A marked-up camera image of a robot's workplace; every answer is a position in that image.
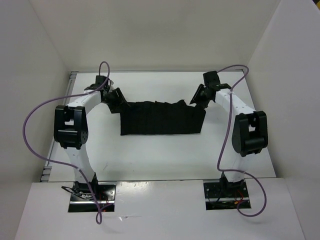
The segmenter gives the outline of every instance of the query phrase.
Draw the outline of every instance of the white table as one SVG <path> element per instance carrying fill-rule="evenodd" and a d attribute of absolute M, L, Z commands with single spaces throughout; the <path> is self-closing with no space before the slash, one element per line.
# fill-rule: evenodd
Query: white table
<path fill-rule="evenodd" d="M 82 93 L 95 82 L 96 73 L 78 73 L 72 94 Z M 243 76 L 240 71 L 219 73 L 221 83 L 234 84 Z M 187 104 L 203 83 L 203 72 L 116 72 L 110 79 L 128 102 L 159 101 Z M 234 92 L 250 107 L 253 102 L 246 81 Z M 99 181 L 152 181 L 218 179 L 216 165 L 226 134 L 228 113 L 210 102 L 201 134 L 193 135 L 126 135 L 120 136 L 120 115 L 111 114 L 106 104 L 96 106 L 88 115 L 87 153 Z M 51 159 L 69 162 L 58 143 Z M 228 147 L 221 163 L 231 168 L 235 152 Z M 255 156 L 249 169 L 259 178 L 273 178 L 275 171 L 267 149 Z M 50 182 L 72 182 L 70 167 L 53 164 Z"/>
<path fill-rule="evenodd" d="M 252 209 L 263 205 L 263 194 L 247 179 Z M 300 223 L 284 179 L 264 178 L 265 211 L 243 217 L 236 209 L 206 210 L 203 181 L 118 182 L 115 210 L 68 213 L 71 182 L 33 183 L 15 240 L 303 240 Z"/>

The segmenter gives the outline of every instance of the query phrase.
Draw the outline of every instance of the wall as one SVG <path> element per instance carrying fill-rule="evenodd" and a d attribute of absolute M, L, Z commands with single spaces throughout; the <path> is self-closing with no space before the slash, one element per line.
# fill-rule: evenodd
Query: wall
<path fill-rule="evenodd" d="M 279 0 L 30 0 L 66 65 L 212 70 L 247 63 Z"/>
<path fill-rule="evenodd" d="M 312 0 L 281 0 L 251 60 L 256 108 L 268 116 L 269 152 L 307 240 L 319 239 L 320 11 Z"/>
<path fill-rule="evenodd" d="M 0 239 L 12 240 L 31 182 L 40 180 L 44 165 L 24 145 L 24 118 L 38 103 L 64 95 L 69 74 L 28 1 L 0 1 L 0 32 Z M 27 126 L 30 143 L 45 156 L 55 104 Z"/>

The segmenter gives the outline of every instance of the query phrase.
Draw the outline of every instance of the black cloth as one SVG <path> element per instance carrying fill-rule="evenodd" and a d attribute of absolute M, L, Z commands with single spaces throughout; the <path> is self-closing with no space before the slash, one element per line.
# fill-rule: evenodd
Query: black cloth
<path fill-rule="evenodd" d="M 121 135 L 199 134 L 206 111 L 188 106 L 184 100 L 167 102 L 129 102 L 120 113 Z"/>

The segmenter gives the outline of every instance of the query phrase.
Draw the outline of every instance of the white tabletop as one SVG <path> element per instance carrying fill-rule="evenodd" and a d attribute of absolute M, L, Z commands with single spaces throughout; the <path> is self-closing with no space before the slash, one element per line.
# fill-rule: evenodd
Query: white tabletop
<path fill-rule="evenodd" d="M 79 94 L 95 82 L 96 73 L 78 73 L 72 94 Z M 234 84 L 243 76 L 238 72 L 219 73 L 221 83 Z M 187 104 L 203 83 L 203 72 L 115 72 L 110 74 L 128 102 L 158 101 Z M 247 83 L 234 92 L 250 107 L 253 102 Z M 99 181 L 196 180 L 218 179 L 216 165 L 226 134 L 228 113 L 213 101 L 206 109 L 201 134 L 120 136 L 120 114 L 111 114 L 99 104 L 88 115 L 87 153 Z M 51 159 L 69 162 L 67 154 L 55 143 Z M 221 163 L 231 168 L 235 152 L 226 148 Z M 267 149 L 255 155 L 248 169 L 259 178 L 275 177 Z M 53 164 L 50 182 L 74 181 L 73 169 Z"/>
<path fill-rule="evenodd" d="M 263 194 L 247 179 L 252 209 L 263 205 Z M 303 240 L 284 179 L 264 178 L 268 202 L 257 217 L 236 209 L 206 210 L 203 181 L 118 182 L 114 212 L 68 213 L 71 183 L 33 183 L 15 240 Z"/>

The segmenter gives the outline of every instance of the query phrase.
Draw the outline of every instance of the cable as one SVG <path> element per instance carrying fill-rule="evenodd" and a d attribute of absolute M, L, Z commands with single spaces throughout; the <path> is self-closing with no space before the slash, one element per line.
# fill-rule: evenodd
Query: cable
<path fill-rule="evenodd" d="M 230 89 L 230 110 L 229 110 L 229 119 L 228 119 L 228 125 L 227 125 L 227 129 L 226 129 L 226 133 L 225 133 L 225 137 L 224 137 L 224 141 L 223 141 L 223 144 L 222 144 L 222 148 L 221 148 L 221 151 L 220 151 L 220 154 L 219 154 L 219 158 L 218 158 L 218 162 L 216 164 L 216 168 L 218 171 L 220 172 L 238 172 L 238 173 L 242 173 L 242 174 L 246 174 L 248 176 L 250 176 L 251 178 L 253 178 L 260 186 L 262 192 L 263 192 L 263 196 L 264 196 L 264 204 L 263 204 L 263 207 L 261 208 L 260 211 L 258 211 L 257 213 L 255 214 L 245 214 L 243 212 L 240 211 L 239 209 L 239 206 L 241 204 L 243 204 L 244 202 L 247 202 L 248 200 L 243 200 L 241 202 L 239 202 L 237 205 L 236 205 L 236 209 L 238 210 L 238 212 L 245 216 L 245 217 L 256 217 L 258 215 L 260 215 L 266 208 L 267 206 L 267 194 L 266 194 L 266 191 L 264 189 L 264 187 L 262 186 L 262 184 L 260 183 L 260 181 L 255 177 L 253 176 L 252 174 L 246 172 L 246 171 L 242 171 L 242 170 L 239 170 L 239 169 L 221 169 L 220 168 L 220 163 L 221 163 L 221 160 L 222 160 L 222 156 L 224 154 L 224 151 L 225 151 L 225 148 L 226 148 L 226 145 L 227 145 L 227 141 L 228 141 L 228 137 L 229 137 L 229 133 L 230 133 L 230 129 L 231 129 L 231 120 L 232 120 L 232 91 L 233 89 L 243 80 L 245 79 L 245 77 L 248 75 L 249 73 L 249 68 L 245 65 L 241 65 L 241 64 L 236 64 L 236 65 L 231 65 L 231 66 L 227 66 L 219 71 L 217 71 L 218 73 L 226 70 L 226 69 L 230 69 L 230 68 L 234 68 L 234 67 L 242 67 L 242 68 L 245 68 L 246 69 L 246 72 L 244 73 L 243 77 L 241 77 Z"/>
<path fill-rule="evenodd" d="M 96 207 L 97 207 L 98 212 L 97 212 L 97 214 L 96 214 L 96 216 L 95 216 L 95 221 L 96 221 L 96 223 L 99 224 L 99 225 L 102 223 L 102 209 L 108 207 L 110 204 L 104 206 L 103 208 L 100 208 L 100 205 L 99 205 L 99 203 L 98 203 L 98 201 L 97 201 L 97 198 L 96 198 L 96 196 L 95 196 L 95 193 L 94 193 L 94 191 L 93 191 L 93 189 L 92 189 L 92 187 L 91 187 L 91 185 L 90 185 L 90 183 L 89 183 L 86 175 L 84 174 L 84 172 L 83 172 L 79 167 L 77 167 L 76 165 L 73 165 L 73 164 L 71 164 L 71 163 L 67 163 L 67 162 L 63 162 L 63 161 L 51 160 L 51 159 L 48 159 L 48 158 L 46 158 L 46 157 L 41 156 L 40 154 L 38 154 L 38 153 L 30 146 L 30 144 L 29 144 L 29 142 L 28 142 L 28 140 L 27 140 L 27 136 L 26 136 L 26 125 L 27 125 L 28 120 L 29 120 L 29 118 L 31 117 L 31 115 L 32 115 L 36 110 L 38 110 L 39 108 L 41 108 L 43 105 L 46 105 L 46 104 L 48 104 L 48 103 L 51 103 L 51 102 L 54 102 L 54 101 L 57 101 L 57 100 L 61 100 L 61 99 L 68 99 L 68 98 L 72 98 L 72 97 L 86 96 L 86 95 L 88 95 L 88 94 L 92 94 L 92 93 L 94 93 L 94 92 L 100 91 L 100 90 L 108 83 L 108 81 L 109 81 L 109 75 L 110 75 L 110 66 L 109 66 L 109 64 L 108 64 L 106 61 L 103 61 L 103 62 L 100 63 L 100 66 L 99 66 L 99 75 L 101 74 L 101 67 L 102 67 L 103 64 L 106 64 L 106 65 L 107 65 L 107 67 L 108 67 L 108 73 L 107 73 L 107 76 L 106 76 L 105 81 L 101 84 L 101 86 L 99 86 L 97 89 L 92 90 L 92 91 L 87 92 L 87 93 L 81 93 L 81 94 L 75 94 L 75 95 L 55 97 L 55 98 L 52 98 L 52 99 L 49 99 L 49 100 L 47 100 L 47 101 L 44 101 L 44 102 L 40 103 L 38 106 L 36 106 L 34 109 L 32 109 L 32 110 L 29 112 L 29 114 L 26 116 L 26 118 L 25 118 L 25 120 L 24 120 L 24 122 L 23 122 L 23 126 L 22 126 L 22 136 L 23 136 L 24 143 L 25 143 L 26 147 L 29 149 L 29 151 L 30 151 L 33 155 L 35 155 L 36 157 L 38 157 L 38 158 L 40 158 L 40 159 L 42 159 L 42 160 L 44 160 L 44 161 L 48 161 L 48 162 L 50 162 L 50 163 L 62 164 L 62 165 L 66 165 L 66 166 L 72 167 L 72 168 L 74 168 L 74 169 L 77 169 L 77 170 L 81 173 L 81 175 L 83 176 L 83 179 L 85 180 L 86 184 L 88 185 L 89 191 L 90 191 L 90 193 L 92 194 L 93 201 L 94 201 L 94 203 L 95 203 L 95 205 L 96 205 Z"/>

